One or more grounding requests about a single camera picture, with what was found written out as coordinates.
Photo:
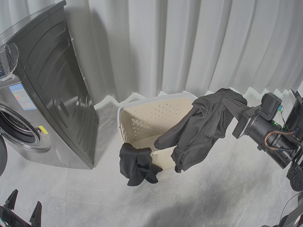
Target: washing machine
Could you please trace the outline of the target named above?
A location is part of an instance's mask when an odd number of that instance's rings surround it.
[[[93,168],[99,118],[64,5],[49,6],[0,35],[0,166],[6,162],[3,137],[27,160]]]

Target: washer door opening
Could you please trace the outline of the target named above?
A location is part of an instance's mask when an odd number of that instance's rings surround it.
[[[38,131],[21,115],[0,104],[0,131],[13,144],[32,152],[42,153],[50,149],[43,146]]]

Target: plastic wrap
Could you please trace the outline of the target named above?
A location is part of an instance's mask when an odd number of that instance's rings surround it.
[[[14,70],[18,63],[19,51],[15,43],[0,48],[0,81],[14,79]]]

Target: qr code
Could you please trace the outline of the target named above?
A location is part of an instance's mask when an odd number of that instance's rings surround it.
[[[20,91],[20,97],[27,97],[25,91]]]

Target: marble floor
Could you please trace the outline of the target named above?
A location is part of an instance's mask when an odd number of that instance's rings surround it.
[[[283,100],[284,116],[294,97]],[[249,89],[249,106],[262,95]],[[119,172],[121,141],[117,109],[108,103],[100,117],[93,170],[65,169],[30,162],[8,146],[8,164],[0,178],[0,205],[13,189],[19,190],[15,212],[25,220],[37,201],[42,203],[42,227],[80,226],[207,226],[260,227],[278,224],[282,209],[294,192],[279,166],[247,136],[232,136],[233,119],[226,137],[219,139],[200,164],[178,174],[174,169],[157,175],[159,182],[127,186]],[[276,121],[282,123],[280,115]],[[283,215],[297,206],[296,197]]]

